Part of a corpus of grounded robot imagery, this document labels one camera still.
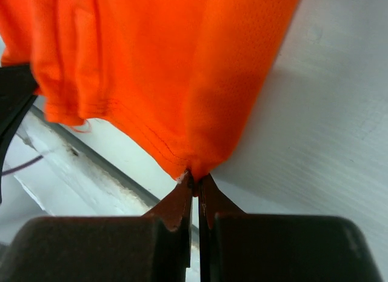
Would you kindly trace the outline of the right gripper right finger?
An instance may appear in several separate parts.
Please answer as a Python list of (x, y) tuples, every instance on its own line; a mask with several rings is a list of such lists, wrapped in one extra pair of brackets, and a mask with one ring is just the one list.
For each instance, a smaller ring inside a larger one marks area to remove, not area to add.
[(359, 228), (319, 215), (250, 214), (198, 184), (202, 281), (381, 281)]

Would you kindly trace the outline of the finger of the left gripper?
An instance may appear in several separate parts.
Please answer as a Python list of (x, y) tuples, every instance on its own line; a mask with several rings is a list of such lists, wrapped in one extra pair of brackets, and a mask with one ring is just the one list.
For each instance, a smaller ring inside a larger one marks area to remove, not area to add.
[(1, 68), (1, 165), (18, 127), (37, 96), (29, 64)]

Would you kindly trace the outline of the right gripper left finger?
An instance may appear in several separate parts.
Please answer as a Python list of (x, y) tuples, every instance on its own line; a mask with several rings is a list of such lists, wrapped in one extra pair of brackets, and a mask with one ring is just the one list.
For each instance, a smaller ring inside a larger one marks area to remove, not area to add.
[(145, 214), (42, 217), (1, 260), (2, 281), (184, 281), (190, 267), (193, 178)]

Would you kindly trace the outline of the orange t shirt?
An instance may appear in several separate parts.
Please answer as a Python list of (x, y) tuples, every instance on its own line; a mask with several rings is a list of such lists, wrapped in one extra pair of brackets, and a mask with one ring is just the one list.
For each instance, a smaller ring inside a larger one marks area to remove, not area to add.
[(112, 123), (172, 178), (228, 159), (299, 0), (1, 0), (45, 117)]

